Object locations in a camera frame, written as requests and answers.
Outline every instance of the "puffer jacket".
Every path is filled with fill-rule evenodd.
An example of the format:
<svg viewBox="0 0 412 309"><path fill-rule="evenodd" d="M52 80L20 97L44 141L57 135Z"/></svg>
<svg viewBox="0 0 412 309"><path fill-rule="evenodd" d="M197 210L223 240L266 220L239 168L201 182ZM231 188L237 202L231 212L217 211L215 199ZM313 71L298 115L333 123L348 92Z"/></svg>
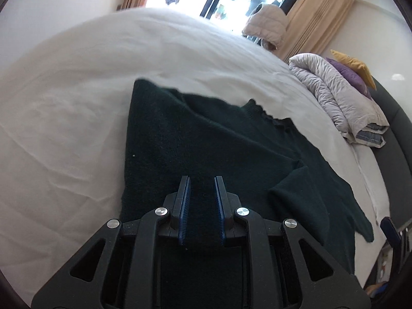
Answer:
<svg viewBox="0 0 412 309"><path fill-rule="evenodd" d="M283 10L273 4L262 4L257 10L248 19L242 34L261 38L262 46L273 52L281 47L289 20Z"/></svg>

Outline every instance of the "sweater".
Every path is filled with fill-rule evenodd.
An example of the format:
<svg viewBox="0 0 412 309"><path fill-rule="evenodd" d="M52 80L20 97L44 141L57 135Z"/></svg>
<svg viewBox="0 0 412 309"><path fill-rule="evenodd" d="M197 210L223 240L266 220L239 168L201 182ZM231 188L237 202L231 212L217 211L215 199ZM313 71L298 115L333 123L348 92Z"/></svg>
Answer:
<svg viewBox="0 0 412 309"><path fill-rule="evenodd" d="M355 231L373 241L350 185L294 126L250 100L245 106L134 84L128 117L120 219L161 206L182 175L192 184L184 245L162 248L166 308L240 308L242 255L222 247L213 178L263 218L296 219L349 272Z"/></svg>

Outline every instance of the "mattress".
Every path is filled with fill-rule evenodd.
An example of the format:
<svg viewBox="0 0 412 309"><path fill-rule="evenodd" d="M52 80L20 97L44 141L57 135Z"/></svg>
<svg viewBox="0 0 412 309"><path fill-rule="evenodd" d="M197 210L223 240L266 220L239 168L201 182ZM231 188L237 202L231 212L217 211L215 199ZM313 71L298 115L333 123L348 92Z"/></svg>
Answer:
<svg viewBox="0 0 412 309"><path fill-rule="evenodd" d="M128 109L142 77L234 105L253 98L273 117L292 118L374 227L373 243L355 234L364 284L385 242L376 220L389 215L370 148L346 143L271 53L206 20L142 8L61 33L0 76L0 269L27 303L119 215Z"/></svg>

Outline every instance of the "folded comforter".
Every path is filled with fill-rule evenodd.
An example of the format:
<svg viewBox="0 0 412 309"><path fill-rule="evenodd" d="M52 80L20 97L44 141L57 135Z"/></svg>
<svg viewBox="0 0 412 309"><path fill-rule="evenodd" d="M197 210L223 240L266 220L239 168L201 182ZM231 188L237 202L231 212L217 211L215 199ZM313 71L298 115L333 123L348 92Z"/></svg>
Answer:
<svg viewBox="0 0 412 309"><path fill-rule="evenodd" d="M385 145L382 134L389 123L381 108L353 88L325 59L300 53L289 59L289 68L349 142L378 148Z"/></svg>

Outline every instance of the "dark gray headboard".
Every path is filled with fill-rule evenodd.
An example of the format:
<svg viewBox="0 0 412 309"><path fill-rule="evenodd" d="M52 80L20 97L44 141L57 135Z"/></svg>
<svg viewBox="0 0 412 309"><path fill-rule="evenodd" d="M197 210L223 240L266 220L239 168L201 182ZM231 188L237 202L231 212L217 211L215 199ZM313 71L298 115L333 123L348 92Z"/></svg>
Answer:
<svg viewBox="0 0 412 309"><path fill-rule="evenodd" d="M400 105L375 80L370 93L385 113L390 128L384 134L386 145L372 147L387 187L391 217L403 230L412 223L412 123Z"/></svg>

